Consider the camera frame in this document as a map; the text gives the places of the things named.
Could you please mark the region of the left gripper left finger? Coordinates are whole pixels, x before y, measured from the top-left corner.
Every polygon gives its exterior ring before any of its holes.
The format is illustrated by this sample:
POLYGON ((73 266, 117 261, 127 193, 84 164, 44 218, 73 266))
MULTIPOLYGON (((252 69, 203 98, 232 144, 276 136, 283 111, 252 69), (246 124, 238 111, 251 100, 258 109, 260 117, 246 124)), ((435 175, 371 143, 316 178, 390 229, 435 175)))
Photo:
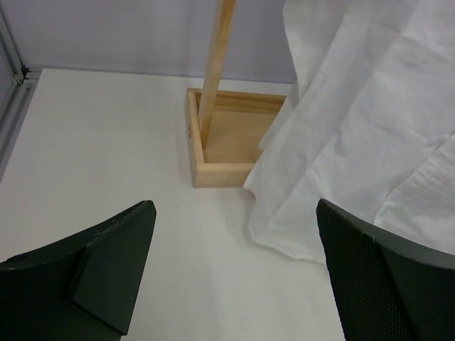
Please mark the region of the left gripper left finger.
POLYGON ((2 340, 120 340, 127 335, 156 208, 114 217, 1 263, 2 340))

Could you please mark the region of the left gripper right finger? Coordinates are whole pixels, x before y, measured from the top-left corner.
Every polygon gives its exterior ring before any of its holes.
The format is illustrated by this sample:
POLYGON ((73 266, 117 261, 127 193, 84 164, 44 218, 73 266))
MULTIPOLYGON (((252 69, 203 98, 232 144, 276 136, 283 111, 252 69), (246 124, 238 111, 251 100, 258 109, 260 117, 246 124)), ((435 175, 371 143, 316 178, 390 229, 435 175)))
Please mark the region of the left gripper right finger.
POLYGON ((321 199, 319 235, 346 340, 453 340, 454 256, 321 199))

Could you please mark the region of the white shirt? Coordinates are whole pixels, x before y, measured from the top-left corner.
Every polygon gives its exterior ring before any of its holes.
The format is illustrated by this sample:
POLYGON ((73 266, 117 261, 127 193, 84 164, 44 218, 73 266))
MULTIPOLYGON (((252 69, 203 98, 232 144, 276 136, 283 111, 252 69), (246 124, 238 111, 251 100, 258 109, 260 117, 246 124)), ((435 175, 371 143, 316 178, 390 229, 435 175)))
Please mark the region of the white shirt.
POLYGON ((288 1, 297 80, 245 187, 252 240, 324 262, 325 199, 454 252, 454 2, 288 1))

